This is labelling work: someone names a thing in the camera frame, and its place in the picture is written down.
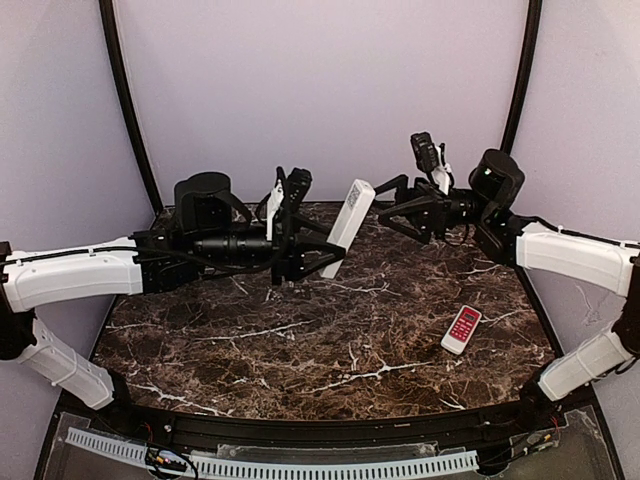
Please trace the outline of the white air conditioner remote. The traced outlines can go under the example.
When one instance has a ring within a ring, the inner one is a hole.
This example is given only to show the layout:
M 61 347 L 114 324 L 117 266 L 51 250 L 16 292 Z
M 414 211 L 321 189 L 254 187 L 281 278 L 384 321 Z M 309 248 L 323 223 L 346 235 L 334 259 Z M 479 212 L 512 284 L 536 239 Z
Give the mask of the white air conditioner remote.
M 365 180 L 355 179 L 343 202 L 327 242 L 348 251 L 375 198 L 375 190 Z

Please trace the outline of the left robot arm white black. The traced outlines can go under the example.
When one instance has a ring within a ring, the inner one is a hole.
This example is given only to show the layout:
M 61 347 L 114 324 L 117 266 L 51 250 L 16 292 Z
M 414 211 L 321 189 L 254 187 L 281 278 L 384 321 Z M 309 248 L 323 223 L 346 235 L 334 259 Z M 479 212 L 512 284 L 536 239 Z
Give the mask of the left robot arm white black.
M 92 410 L 129 402 L 124 379 L 91 363 L 37 319 L 37 307 L 103 295 L 155 294 L 190 282 L 264 271 L 275 284 L 296 281 L 344 259 L 327 228 L 299 207 L 312 177 L 276 170 L 260 218 L 231 191 L 231 179 L 204 172 L 174 187 L 164 228 L 91 246 L 41 253 L 1 245 L 1 358 L 33 369 Z

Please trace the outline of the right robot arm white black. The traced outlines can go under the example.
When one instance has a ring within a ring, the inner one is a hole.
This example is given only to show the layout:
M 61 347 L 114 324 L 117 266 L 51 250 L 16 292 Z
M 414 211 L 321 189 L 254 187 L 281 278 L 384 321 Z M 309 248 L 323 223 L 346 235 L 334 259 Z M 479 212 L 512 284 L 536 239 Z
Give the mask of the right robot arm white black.
M 578 347 L 539 370 L 519 392 L 515 419 L 531 430 L 557 411 L 573 391 L 611 372 L 626 372 L 639 360 L 639 247 L 554 226 L 538 216 L 510 209 L 525 175 L 503 151 L 488 149 L 469 175 L 469 186 L 453 186 L 452 172 L 439 148 L 417 146 L 423 177 L 399 175 L 376 187 L 393 192 L 379 222 L 421 243 L 444 239 L 462 225 L 486 257 L 514 269 L 537 269 L 603 287 L 624 298 L 619 318 Z

